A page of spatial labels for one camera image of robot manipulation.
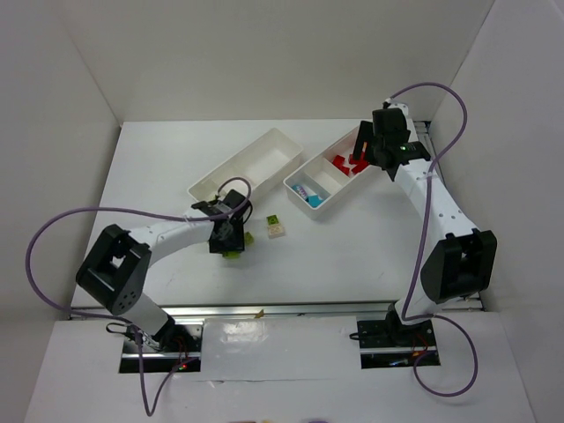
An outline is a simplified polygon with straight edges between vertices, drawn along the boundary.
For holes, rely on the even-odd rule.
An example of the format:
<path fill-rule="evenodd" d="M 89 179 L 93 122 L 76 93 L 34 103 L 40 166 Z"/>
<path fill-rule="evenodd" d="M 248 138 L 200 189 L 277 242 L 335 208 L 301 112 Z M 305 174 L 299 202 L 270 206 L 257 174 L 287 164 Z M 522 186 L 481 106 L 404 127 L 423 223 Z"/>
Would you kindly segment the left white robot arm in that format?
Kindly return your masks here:
<path fill-rule="evenodd" d="M 111 315 L 137 326 L 159 349 L 188 343 L 188 332 L 144 294 L 150 267 L 187 247 L 205 244 L 213 255 L 245 250 L 244 224 L 253 206 L 243 194 L 230 190 L 224 197 L 191 206 L 196 214 L 126 230 L 103 229 L 76 275 L 77 284 Z"/>

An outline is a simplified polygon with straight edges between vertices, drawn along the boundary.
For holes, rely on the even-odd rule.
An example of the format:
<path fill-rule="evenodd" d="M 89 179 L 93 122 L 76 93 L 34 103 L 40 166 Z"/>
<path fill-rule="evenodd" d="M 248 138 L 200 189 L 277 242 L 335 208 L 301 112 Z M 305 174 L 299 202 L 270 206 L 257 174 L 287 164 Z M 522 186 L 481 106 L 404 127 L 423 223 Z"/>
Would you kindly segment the red lego brick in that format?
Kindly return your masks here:
<path fill-rule="evenodd" d="M 350 175 L 357 175 L 364 171 L 369 166 L 369 163 L 365 160 L 353 160 L 349 162 L 349 165 Z"/>
<path fill-rule="evenodd" d="M 350 168 L 345 165 L 345 158 L 343 156 L 336 155 L 332 160 L 332 164 L 344 174 L 349 174 Z"/>
<path fill-rule="evenodd" d="M 365 150 L 367 144 L 362 143 L 361 145 L 356 145 L 353 149 L 353 152 L 350 156 L 350 161 L 352 162 L 361 162 L 365 160 Z"/>

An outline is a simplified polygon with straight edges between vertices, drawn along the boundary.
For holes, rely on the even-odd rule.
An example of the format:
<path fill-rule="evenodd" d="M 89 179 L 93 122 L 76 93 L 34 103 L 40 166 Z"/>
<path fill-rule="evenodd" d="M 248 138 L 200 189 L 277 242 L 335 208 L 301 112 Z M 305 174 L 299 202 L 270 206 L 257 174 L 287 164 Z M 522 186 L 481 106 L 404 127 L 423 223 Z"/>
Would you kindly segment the cyan round printed lego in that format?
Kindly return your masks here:
<path fill-rule="evenodd" d="M 309 201 L 309 194 L 300 184 L 293 185 L 293 190 L 306 202 Z"/>

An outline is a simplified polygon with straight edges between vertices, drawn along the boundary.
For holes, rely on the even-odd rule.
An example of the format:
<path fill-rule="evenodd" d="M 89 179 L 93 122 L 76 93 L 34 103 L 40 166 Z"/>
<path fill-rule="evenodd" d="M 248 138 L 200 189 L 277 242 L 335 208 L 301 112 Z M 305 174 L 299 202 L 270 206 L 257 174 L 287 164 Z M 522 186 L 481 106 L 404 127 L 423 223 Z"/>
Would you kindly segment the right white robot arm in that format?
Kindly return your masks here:
<path fill-rule="evenodd" d="M 420 141 L 411 139 L 408 107 L 388 99 L 361 122 L 353 149 L 356 159 L 379 167 L 406 194 L 423 219 L 416 270 L 407 294 L 389 307 L 391 332 L 407 332 L 445 305 L 489 287 L 497 239 L 465 216 L 432 167 Z"/>

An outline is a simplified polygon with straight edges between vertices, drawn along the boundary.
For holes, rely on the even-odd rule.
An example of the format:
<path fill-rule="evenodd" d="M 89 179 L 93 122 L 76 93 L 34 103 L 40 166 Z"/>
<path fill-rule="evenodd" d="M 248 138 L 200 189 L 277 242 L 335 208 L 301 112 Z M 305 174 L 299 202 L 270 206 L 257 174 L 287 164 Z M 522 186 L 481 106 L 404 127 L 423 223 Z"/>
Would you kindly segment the lime green lego brick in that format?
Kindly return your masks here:
<path fill-rule="evenodd" d="M 237 259 L 241 256 L 241 253 L 238 251 L 229 251 L 222 255 L 225 259 Z"/>
<path fill-rule="evenodd" d="M 244 242 L 246 246 L 252 245 L 254 243 L 254 237 L 250 232 L 244 234 Z"/>

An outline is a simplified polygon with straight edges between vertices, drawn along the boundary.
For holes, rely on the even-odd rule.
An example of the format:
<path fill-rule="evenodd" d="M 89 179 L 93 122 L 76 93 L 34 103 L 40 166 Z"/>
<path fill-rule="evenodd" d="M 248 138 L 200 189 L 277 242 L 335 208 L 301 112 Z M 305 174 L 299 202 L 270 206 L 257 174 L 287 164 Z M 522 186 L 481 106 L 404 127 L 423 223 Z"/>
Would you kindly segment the cyan long lego brick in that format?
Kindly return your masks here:
<path fill-rule="evenodd" d="M 307 202 L 312 208 L 317 208 L 324 202 L 324 199 L 318 195 L 310 195 Z"/>

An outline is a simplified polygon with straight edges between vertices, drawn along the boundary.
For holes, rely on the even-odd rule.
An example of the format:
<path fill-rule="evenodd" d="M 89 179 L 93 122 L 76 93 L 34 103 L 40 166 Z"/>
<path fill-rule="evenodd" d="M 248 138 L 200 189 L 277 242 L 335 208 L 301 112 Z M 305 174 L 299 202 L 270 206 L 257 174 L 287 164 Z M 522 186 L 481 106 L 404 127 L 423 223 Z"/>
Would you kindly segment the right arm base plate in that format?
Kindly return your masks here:
<path fill-rule="evenodd" d="M 357 322 L 357 330 L 349 335 L 360 349 L 362 369 L 431 367 L 441 364 L 433 325 L 429 322 L 396 327 L 390 319 Z"/>

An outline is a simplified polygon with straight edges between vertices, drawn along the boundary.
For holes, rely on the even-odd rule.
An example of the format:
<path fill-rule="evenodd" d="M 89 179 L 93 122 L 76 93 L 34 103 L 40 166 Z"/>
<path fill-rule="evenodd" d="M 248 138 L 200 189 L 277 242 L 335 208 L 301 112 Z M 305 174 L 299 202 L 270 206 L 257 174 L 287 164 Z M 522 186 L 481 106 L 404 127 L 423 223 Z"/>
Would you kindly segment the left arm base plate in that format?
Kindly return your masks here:
<path fill-rule="evenodd" d="M 144 371 L 148 374 L 165 374 L 173 366 L 179 373 L 199 373 L 201 371 L 201 349 L 204 325 L 200 321 L 188 320 L 182 325 L 181 335 L 175 335 L 167 346 L 159 346 L 146 335 L 143 339 Z M 119 374 L 137 374 L 138 348 L 131 329 L 123 323 L 108 323 L 106 332 L 122 338 L 122 352 L 118 368 Z"/>

